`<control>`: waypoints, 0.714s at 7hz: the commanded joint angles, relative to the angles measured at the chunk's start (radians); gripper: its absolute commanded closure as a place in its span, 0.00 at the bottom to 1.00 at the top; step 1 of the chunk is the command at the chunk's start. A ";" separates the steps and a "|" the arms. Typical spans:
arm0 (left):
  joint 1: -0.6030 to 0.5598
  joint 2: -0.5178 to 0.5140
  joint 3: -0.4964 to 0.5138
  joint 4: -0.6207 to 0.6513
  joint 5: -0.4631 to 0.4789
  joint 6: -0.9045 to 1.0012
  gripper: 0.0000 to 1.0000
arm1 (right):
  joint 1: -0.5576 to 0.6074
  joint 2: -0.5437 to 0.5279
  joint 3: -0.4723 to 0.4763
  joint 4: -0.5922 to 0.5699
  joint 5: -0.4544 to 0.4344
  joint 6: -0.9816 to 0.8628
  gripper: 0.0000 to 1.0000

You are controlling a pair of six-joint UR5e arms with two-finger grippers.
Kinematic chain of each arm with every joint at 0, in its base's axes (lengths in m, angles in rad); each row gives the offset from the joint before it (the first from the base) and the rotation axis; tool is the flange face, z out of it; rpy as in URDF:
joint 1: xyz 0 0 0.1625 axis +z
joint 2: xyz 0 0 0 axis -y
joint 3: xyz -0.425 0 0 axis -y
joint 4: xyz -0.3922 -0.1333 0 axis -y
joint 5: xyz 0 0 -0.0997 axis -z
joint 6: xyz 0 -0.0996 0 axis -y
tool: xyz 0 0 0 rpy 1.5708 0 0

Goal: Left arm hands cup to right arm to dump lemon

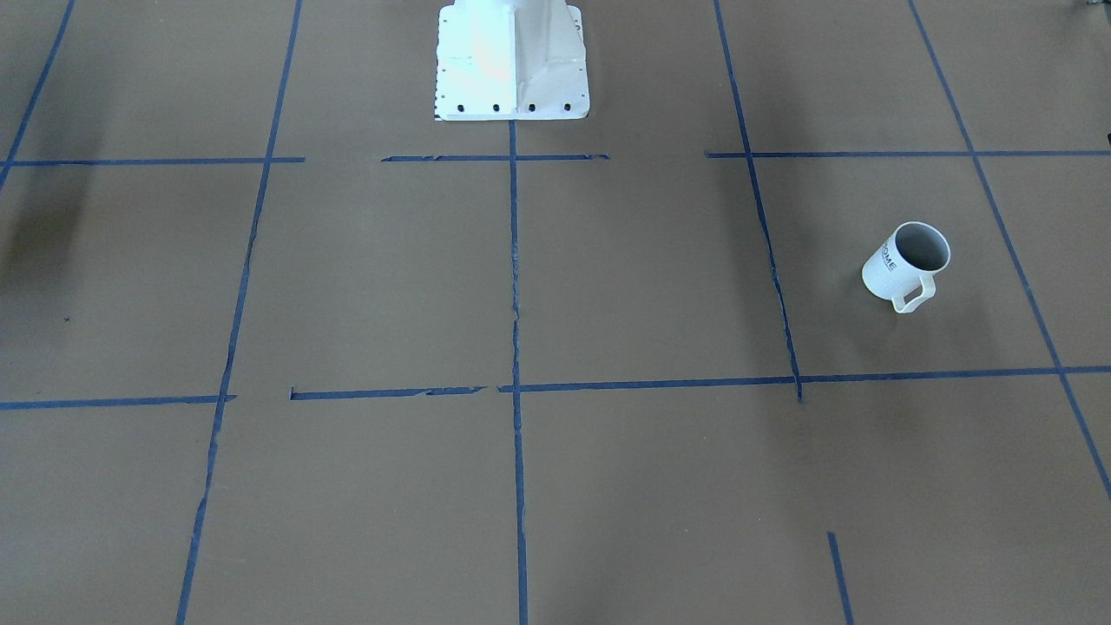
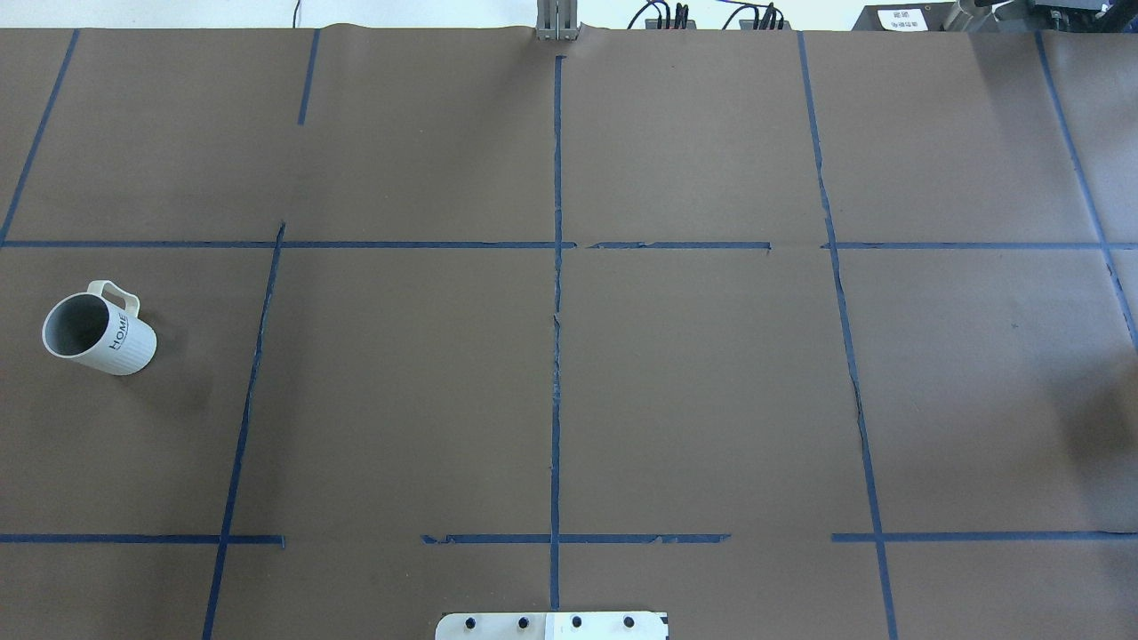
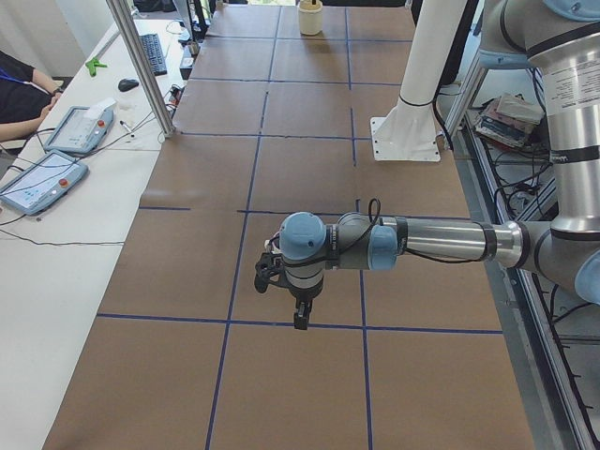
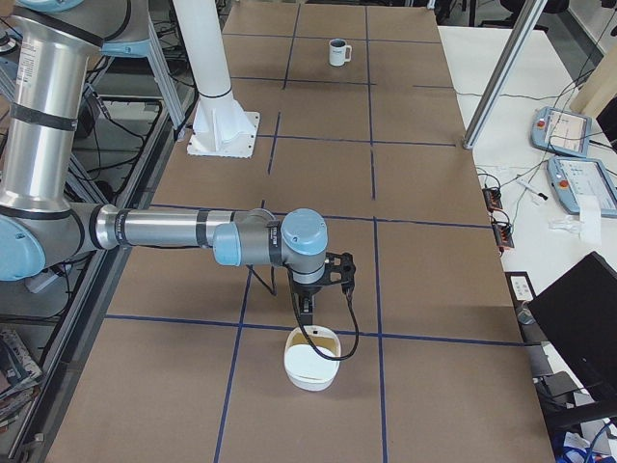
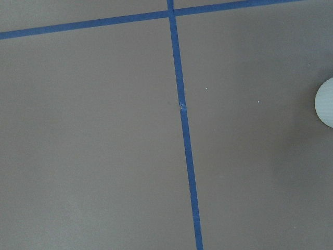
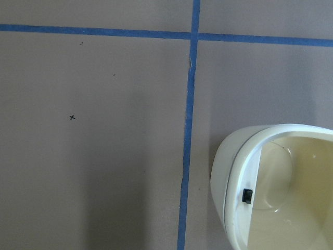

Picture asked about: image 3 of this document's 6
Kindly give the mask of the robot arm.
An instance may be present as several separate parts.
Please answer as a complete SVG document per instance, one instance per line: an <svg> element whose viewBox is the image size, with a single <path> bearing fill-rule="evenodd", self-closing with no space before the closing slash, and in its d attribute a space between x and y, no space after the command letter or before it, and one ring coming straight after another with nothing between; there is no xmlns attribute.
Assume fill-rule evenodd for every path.
<svg viewBox="0 0 600 450"><path fill-rule="evenodd" d="M479 60L484 68L537 69L538 100L504 95L481 111L475 130L508 148L547 128L558 214L549 221L387 217L378 200L365 214L325 224L308 212L288 216L266 242L254 286L288 290L293 323L308 327L314 298L331 269L389 270L411 254L440 263L494 260L599 300L599 5L595 1L488 1Z"/></svg>

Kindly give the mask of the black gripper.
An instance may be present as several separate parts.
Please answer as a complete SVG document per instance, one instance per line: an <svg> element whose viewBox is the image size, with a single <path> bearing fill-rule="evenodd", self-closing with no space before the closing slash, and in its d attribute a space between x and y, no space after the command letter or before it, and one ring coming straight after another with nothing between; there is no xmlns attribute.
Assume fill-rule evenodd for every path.
<svg viewBox="0 0 600 450"><path fill-rule="evenodd" d="M292 296L297 300L296 309L293 314L294 328L297 330L307 330L311 312L311 302L323 290L323 275L308 278L287 275L287 280L291 285L289 290Z"/></svg>

